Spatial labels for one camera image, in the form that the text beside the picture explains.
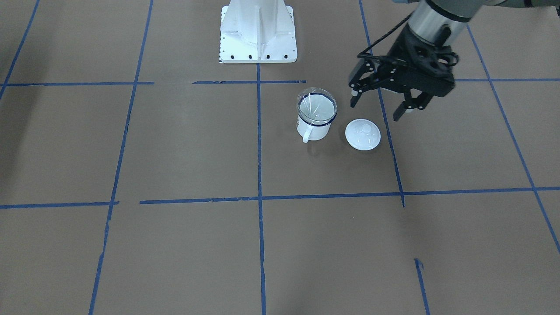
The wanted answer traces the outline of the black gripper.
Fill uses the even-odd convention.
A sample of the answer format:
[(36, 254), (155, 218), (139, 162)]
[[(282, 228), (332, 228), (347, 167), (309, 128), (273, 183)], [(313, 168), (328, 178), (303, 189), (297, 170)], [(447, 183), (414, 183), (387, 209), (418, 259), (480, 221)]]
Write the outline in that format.
[[(362, 94), (385, 88), (404, 95), (404, 101), (393, 113), (397, 122), (408, 110), (424, 110), (433, 96), (444, 97), (455, 88), (452, 68), (457, 55), (444, 42), (451, 29), (443, 24), (436, 30), (435, 42), (426, 42), (406, 24), (380, 63), (378, 56), (362, 56), (350, 72), (348, 86), (352, 89), (350, 107), (354, 108)], [(416, 97), (412, 90), (420, 91)]]

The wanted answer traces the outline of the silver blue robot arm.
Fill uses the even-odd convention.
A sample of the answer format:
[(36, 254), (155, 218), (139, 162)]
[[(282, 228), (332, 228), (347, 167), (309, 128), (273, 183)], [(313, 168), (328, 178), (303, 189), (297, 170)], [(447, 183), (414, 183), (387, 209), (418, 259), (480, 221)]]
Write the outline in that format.
[(404, 96), (393, 113), (424, 110), (434, 97), (455, 88), (453, 68), (460, 58), (452, 43), (482, 6), (558, 7), (557, 0), (420, 0), (415, 10), (357, 55), (348, 85), (350, 106), (362, 94), (384, 88)]

